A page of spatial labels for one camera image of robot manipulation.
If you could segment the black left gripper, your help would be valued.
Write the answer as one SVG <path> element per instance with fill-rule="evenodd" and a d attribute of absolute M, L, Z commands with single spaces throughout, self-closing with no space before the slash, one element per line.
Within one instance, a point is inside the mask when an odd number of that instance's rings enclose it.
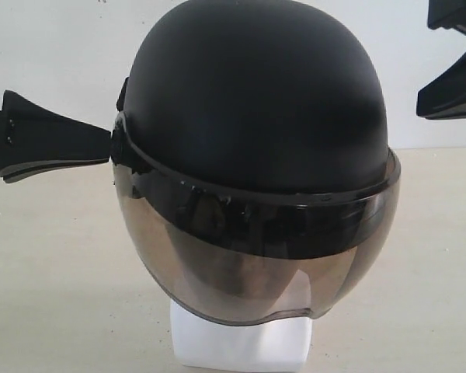
<path fill-rule="evenodd" d="M 0 180 L 5 183 L 97 166 L 110 157 L 108 130 L 53 113 L 10 90 L 0 110 L 0 138 Z"/>

